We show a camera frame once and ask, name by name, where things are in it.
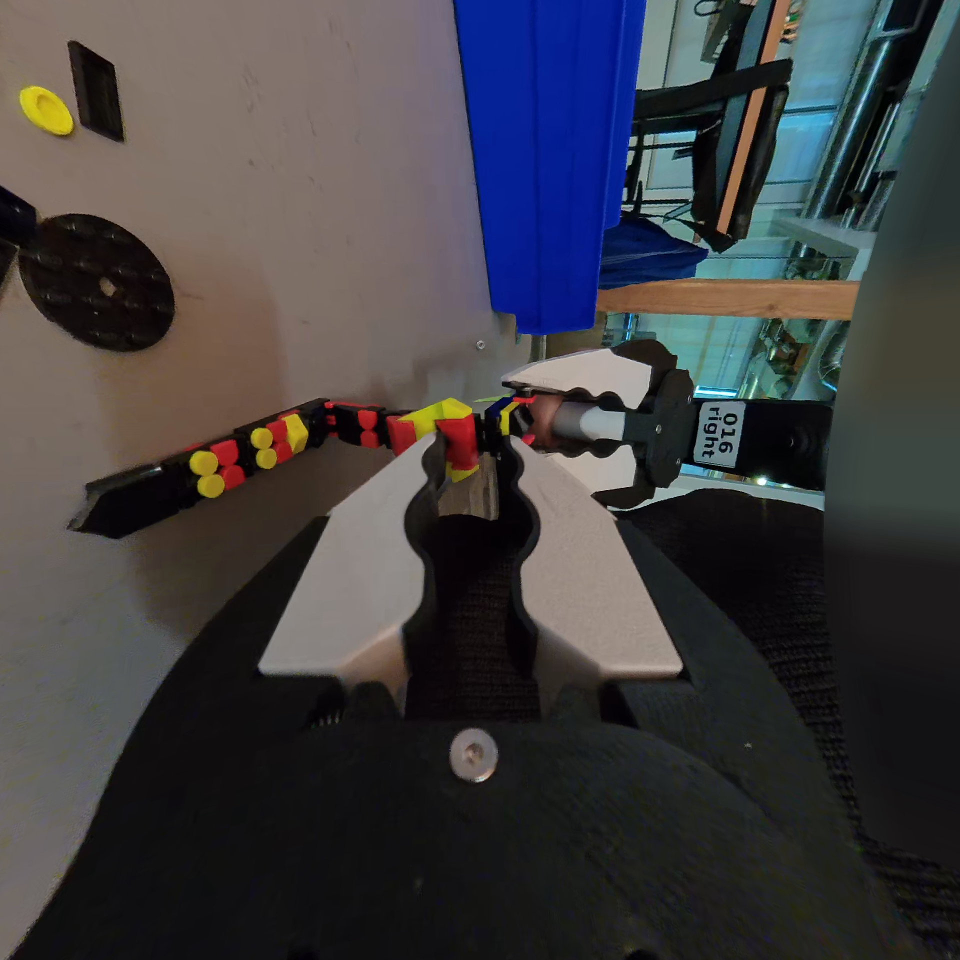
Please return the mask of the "black flat lego tile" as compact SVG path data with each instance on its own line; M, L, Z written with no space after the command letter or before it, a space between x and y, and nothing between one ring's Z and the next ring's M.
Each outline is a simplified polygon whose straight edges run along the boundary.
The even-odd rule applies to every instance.
M114 64L77 40L67 42L80 125L102 138L126 141Z

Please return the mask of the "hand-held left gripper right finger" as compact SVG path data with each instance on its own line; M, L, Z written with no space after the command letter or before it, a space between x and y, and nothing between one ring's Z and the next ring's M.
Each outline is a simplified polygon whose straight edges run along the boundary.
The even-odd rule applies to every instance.
M535 630L539 694L678 677L681 656L613 515L521 439L511 438L510 448L521 463L518 493L534 514L519 590Z

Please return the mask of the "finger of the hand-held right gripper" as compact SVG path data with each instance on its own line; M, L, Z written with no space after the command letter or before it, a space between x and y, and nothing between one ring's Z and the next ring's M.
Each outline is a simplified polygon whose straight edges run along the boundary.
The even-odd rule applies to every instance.
M653 369L599 348L527 364L501 376L501 384L518 392L580 394L594 401L614 397L628 410L639 409L651 389Z
M577 438L559 438L556 441L554 452L567 459L575 459L582 455L590 455L604 460L611 457L628 457L631 462L637 461L634 447L627 442L609 438L582 440Z

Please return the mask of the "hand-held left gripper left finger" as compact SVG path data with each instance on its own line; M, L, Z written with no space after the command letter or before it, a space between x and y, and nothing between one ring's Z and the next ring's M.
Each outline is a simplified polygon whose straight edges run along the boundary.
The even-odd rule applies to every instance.
M406 517L420 495L435 516L443 475L443 437L428 435L330 511L259 660L263 675L332 677L347 690L377 682L405 693L403 629L426 592Z

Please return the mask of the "red yellow black lego snake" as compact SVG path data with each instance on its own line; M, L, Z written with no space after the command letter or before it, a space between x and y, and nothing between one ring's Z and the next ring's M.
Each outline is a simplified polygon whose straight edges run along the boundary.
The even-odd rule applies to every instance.
M220 438L196 443L165 459L138 465L84 487L83 501L67 529L120 540L221 498L327 440L394 455L440 434L446 443L446 479L464 481L481 468L477 448L480 413L465 402L443 399L417 410L389 409L315 398L259 418Z

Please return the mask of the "black round lego plate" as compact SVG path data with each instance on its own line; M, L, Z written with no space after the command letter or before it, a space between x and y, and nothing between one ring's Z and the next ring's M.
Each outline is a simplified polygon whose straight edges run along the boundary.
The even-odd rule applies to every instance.
M176 302L167 270L118 223L85 213L42 220L17 262L33 305L86 345L137 353L172 326Z

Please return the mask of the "yellow round lego stud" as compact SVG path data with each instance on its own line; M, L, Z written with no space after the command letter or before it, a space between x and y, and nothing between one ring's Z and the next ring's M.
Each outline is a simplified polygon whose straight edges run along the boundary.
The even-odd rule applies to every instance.
M65 101L53 91L39 85L20 89L18 102L26 119L43 132L57 138L70 137L75 121Z

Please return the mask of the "wooden beam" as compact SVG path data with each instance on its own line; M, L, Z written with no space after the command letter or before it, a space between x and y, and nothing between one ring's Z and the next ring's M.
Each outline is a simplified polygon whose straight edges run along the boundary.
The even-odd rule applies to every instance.
M666 280L599 291L596 311L848 322L859 288L856 280Z

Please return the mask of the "black-legged wooden desk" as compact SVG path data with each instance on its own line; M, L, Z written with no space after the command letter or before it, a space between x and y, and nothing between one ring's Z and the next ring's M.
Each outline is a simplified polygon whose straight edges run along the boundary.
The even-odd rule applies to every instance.
M692 196L681 224L717 254L749 233L753 209L776 149L793 60L777 56L789 2L726 2L726 37L709 78L639 90L630 128L625 205L639 215L646 138L690 134L675 151L689 156Z

